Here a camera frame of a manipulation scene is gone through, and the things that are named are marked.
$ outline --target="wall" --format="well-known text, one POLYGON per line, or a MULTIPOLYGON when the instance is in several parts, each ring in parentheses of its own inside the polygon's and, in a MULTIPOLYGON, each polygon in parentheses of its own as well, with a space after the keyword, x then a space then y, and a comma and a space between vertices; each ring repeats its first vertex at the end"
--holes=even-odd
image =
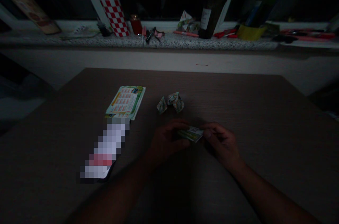
POLYGON ((278 74, 305 95, 339 79, 339 57, 300 54, 108 49, 4 49, 5 56, 59 89, 85 67, 278 74))

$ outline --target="hand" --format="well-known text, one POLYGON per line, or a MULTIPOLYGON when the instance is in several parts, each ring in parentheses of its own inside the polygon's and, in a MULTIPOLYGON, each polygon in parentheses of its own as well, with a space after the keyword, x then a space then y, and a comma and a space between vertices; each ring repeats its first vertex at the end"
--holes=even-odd
POLYGON ((218 161, 226 169, 231 171, 244 164, 233 132, 225 129, 217 122, 206 123, 200 128, 204 129, 204 137, 215 149, 218 161))
POLYGON ((172 119, 168 124, 155 130, 151 146, 146 153, 154 167, 159 166, 170 155, 190 146, 187 139, 172 141, 173 132, 180 129, 189 129, 188 124, 184 119, 172 119))

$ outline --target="window sill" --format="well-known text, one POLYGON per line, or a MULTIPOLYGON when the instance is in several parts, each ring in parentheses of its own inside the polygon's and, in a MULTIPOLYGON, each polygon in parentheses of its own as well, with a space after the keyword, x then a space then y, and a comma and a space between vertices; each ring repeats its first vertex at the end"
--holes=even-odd
POLYGON ((112 47, 112 48, 154 48, 154 49, 192 49, 192 50, 275 50, 279 45, 270 39, 243 41, 240 39, 221 38, 200 39, 196 37, 166 33, 161 42, 152 38, 149 45, 144 44, 137 35, 128 37, 102 37, 73 39, 63 41, 60 36, 44 35, 38 31, 12 31, 0 34, 0 44, 13 46, 54 46, 54 47, 112 47))

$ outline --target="wooden table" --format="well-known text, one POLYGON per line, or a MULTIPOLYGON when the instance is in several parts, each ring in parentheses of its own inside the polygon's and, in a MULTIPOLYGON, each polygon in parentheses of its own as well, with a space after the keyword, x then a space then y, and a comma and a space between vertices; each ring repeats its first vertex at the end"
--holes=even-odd
MULTIPOLYGON (((2 223, 59 223, 95 193, 101 185, 77 184, 76 172, 121 85, 146 93, 112 180, 148 147, 157 125, 173 117, 195 126, 218 121, 261 176, 321 221, 339 221, 339 126, 283 77, 88 68, 0 139, 2 223), (183 112, 159 116, 160 98, 176 91, 183 112)), ((259 220, 231 175, 196 144, 153 174, 128 222, 259 220)))

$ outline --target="checkered pattern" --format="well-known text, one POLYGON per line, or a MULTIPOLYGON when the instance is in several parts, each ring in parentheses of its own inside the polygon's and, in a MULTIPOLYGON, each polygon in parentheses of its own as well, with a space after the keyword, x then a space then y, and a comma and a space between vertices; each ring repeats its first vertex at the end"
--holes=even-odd
POLYGON ((113 28, 113 31, 116 36, 124 37, 129 36, 130 32, 128 31, 124 13, 121 5, 118 0, 114 0, 113 4, 109 0, 100 0, 103 9, 105 10, 106 16, 113 28))

